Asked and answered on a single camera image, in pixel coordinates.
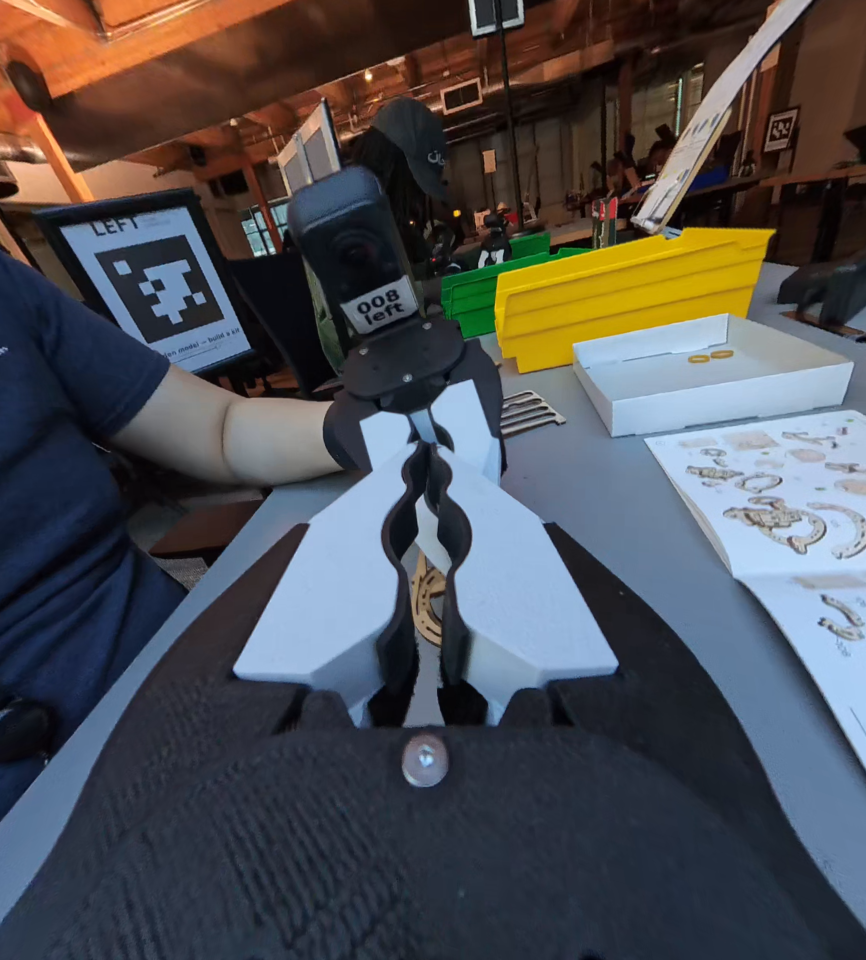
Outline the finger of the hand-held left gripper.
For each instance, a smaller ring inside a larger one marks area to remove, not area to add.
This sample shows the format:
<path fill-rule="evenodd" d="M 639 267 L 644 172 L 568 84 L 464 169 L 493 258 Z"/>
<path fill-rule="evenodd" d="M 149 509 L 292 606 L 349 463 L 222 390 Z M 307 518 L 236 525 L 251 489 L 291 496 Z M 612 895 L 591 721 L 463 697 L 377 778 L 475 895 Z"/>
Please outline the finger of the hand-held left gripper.
<path fill-rule="evenodd" d="M 431 416 L 455 456 L 498 486 L 502 462 L 500 438 L 490 430 L 475 382 L 464 380 L 447 386 L 431 405 Z"/>
<path fill-rule="evenodd" d="M 415 454 L 419 440 L 406 414 L 378 412 L 360 422 L 367 451 L 365 474 L 401 474 Z"/>

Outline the curved wooden model part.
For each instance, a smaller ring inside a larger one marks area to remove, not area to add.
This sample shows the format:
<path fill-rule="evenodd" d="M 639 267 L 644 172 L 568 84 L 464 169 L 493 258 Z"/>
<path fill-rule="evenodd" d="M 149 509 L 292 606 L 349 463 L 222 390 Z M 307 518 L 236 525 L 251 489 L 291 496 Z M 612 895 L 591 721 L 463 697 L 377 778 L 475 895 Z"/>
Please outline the curved wooden model part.
<path fill-rule="evenodd" d="M 446 577 L 425 554 L 418 553 L 412 579 L 411 603 L 415 630 L 430 644 L 441 647 L 442 623 L 438 607 L 446 592 Z"/>

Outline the person's left forearm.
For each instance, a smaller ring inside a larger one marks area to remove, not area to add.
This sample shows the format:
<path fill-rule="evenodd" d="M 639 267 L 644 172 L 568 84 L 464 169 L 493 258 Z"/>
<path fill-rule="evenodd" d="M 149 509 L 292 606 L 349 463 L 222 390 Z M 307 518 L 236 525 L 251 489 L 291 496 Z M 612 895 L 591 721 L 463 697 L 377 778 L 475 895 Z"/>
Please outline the person's left forearm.
<path fill-rule="evenodd" d="M 203 481 L 277 487 L 341 470 L 323 437 L 330 407 L 302 399 L 241 397 L 170 366 L 111 442 Z"/>

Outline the wooden parts sheet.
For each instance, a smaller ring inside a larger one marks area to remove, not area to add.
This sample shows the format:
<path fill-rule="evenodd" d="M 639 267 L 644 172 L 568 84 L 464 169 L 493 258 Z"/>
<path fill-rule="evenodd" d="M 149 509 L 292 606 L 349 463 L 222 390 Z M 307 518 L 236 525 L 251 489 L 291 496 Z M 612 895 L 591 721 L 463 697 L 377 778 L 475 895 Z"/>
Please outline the wooden parts sheet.
<path fill-rule="evenodd" d="M 500 418 L 503 439 L 543 426 L 562 426 L 565 423 L 566 418 L 535 390 L 520 390 L 503 398 Z"/>

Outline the green plastic bin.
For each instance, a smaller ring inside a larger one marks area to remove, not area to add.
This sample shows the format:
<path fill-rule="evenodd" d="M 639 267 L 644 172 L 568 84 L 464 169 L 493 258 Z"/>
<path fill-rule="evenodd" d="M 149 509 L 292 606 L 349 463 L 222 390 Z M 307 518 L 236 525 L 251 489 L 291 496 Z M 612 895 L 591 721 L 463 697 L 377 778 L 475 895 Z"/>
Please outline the green plastic bin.
<path fill-rule="evenodd" d="M 442 312 L 446 318 L 459 324 L 463 339 L 487 335 L 495 330 L 494 306 L 499 276 L 590 251 L 589 242 L 583 246 L 551 249 L 548 233 L 513 238 L 510 249 L 501 250 L 499 254 L 488 254 L 477 248 L 465 258 L 471 263 L 471 269 L 451 273 L 442 279 Z"/>

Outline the black fabric chair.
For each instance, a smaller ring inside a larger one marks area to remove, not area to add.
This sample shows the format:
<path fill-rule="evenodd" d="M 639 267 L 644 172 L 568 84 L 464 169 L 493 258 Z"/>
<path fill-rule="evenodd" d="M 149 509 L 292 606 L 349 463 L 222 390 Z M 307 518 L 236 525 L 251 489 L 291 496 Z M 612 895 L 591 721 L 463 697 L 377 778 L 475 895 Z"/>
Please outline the black fabric chair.
<path fill-rule="evenodd" d="M 331 400 L 338 379 L 323 350 L 305 264 L 295 248 L 226 266 L 240 297 L 278 349 L 307 401 Z"/>

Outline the small black white figure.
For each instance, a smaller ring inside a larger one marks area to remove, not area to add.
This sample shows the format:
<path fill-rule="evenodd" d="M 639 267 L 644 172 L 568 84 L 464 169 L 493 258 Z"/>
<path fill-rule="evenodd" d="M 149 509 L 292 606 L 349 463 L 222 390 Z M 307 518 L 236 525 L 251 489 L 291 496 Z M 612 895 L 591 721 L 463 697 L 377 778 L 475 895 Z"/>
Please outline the small black white figure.
<path fill-rule="evenodd" d="M 507 218 L 503 210 L 487 213 L 484 235 L 477 260 L 477 269 L 509 263 L 512 259 L 511 242 L 507 234 Z"/>

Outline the white cardboard box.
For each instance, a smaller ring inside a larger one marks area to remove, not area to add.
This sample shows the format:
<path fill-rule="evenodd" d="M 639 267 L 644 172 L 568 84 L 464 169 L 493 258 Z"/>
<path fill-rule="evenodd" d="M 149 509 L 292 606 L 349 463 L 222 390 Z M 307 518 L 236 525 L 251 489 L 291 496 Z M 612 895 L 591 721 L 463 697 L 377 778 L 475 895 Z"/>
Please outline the white cardboard box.
<path fill-rule="evenodd" d="M 689 355 L 726 349 L 734 356 L 687 362 Z M 579 342 L 573 360 L 612 437 L 836 407 L 854 368 L 834 351 L 730 314 Z"/>

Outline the yellow plastic bin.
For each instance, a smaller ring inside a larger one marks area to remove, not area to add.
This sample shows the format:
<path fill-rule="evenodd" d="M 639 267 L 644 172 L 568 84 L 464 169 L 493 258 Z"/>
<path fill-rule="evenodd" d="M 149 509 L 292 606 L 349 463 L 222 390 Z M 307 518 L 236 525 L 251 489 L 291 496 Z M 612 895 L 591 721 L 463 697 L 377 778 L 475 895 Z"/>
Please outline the yellow plastic bin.
<path fill-rule="evenodd" d="M 771 228 L 689 227 L 503 273 L 495 332 L 522 374 L 570 365 L 578 343 L 718 314 L 745 317 Z"/>

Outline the white grey panel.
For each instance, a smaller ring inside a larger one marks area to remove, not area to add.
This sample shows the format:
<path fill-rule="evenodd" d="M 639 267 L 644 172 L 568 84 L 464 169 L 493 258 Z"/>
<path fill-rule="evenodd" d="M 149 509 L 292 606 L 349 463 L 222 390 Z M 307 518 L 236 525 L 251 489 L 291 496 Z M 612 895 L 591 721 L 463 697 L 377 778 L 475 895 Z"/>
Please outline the white grey panel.
<path fill-rule="evenodd" d="M 341 170 L 340 145 L 326 99 L 320 99 L 287 141 L 276 163 L 289 197 Z"/>

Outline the black white marker sign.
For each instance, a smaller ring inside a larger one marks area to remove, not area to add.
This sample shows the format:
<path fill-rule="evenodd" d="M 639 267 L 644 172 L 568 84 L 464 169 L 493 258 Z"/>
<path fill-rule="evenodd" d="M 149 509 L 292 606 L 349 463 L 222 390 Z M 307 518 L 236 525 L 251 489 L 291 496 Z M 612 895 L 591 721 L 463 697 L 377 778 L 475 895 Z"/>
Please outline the black white marker sign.
<path fill-rule="evenodd" d="M 193 189 L 47 207 L 32 219 L 83 301 L 173 365 L 205 376 L 254 356 Z"/>

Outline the white instruction booklet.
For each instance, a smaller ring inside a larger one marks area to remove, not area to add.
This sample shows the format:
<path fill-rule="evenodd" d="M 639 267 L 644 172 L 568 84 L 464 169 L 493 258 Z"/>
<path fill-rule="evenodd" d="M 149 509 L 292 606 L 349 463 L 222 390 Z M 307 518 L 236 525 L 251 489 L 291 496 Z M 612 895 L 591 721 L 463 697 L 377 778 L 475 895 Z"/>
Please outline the white instruction booklet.
<path fill-rule="evenodd" d="M 645 444 L 866 772 L 866 415 L 797 415 Z"/>

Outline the person's torso navy shirt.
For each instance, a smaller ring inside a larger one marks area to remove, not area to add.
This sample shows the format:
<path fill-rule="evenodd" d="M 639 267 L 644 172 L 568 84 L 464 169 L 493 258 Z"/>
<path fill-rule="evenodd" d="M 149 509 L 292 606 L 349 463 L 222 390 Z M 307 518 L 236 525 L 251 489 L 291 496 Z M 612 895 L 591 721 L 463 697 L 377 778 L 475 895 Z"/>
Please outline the person's torso navy shirt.
<path fill-rule="evenodd" d="M 187 594 L 131 539 L 98 449 L 167 369 L 0 249 L 0 688 L 52 710 L 55 750 Z"/>

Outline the black belt clip pouch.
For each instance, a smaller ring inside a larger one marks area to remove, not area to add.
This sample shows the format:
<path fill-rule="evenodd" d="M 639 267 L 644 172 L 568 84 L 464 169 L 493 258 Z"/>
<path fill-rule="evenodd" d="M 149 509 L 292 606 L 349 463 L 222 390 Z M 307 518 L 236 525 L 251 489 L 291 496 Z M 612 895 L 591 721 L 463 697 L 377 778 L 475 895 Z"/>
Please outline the black belt clip pouch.
<path fill-rule="evenodd" d="M 0 688 L 0 765 L 47 761 L 53 753 L 56 727 L 56 714 L 49 705 Z"/>

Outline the white tilted board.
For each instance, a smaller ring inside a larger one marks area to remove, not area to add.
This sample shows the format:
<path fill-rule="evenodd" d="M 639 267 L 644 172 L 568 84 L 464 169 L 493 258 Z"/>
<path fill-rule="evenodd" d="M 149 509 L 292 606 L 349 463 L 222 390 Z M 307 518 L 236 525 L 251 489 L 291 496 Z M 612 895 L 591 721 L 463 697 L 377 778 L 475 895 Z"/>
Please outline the white tilted board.
<path fill-rule="evenodd" d="M 667 227 L 727 125 L 742 86 L 811 4 L 777 2 L 746 46 L 715 80 L 632 216 L 631 222 L 637 229 L 655 235 Z"/>

